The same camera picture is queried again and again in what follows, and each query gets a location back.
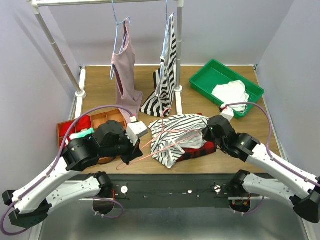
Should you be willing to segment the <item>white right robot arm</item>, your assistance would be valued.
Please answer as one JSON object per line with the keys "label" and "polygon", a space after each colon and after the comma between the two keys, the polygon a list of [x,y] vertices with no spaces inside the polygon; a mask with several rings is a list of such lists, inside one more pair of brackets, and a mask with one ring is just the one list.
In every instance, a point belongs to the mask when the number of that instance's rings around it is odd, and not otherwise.
{"label": "white right robot arm", "polygon": [[230,196],[256,194],[291,207],[302,219],[320,221],[320,178],[308,173],[280,156],[247,133],[237,133],[222,115],[211,117],[202,130],[203,137],[213,142],[230,157],[265,170],[271,178],[262,178],[239,170],[222,188]]}

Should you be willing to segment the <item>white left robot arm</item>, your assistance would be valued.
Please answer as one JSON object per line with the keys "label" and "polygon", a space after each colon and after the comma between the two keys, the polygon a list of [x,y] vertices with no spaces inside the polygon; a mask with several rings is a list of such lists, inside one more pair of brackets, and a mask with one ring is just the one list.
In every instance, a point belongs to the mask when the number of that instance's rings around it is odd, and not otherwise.
{"label": "white left robot arm", "polygon": [[94,133],[75,138],[63,147],[56,160],[41,174],[19,190],[2,194],[9,206],[10,223],[29,229],[43,222],[50,213],[82,198],[111,198],[113,183],[106,172],[90,174],[69,187],[61,185],[85,169],[95,166],[101,158],[120,157],[125,164],[141,157],[140,137],[148,132],[141,121],[126,128],[115,120],[101,124]]}

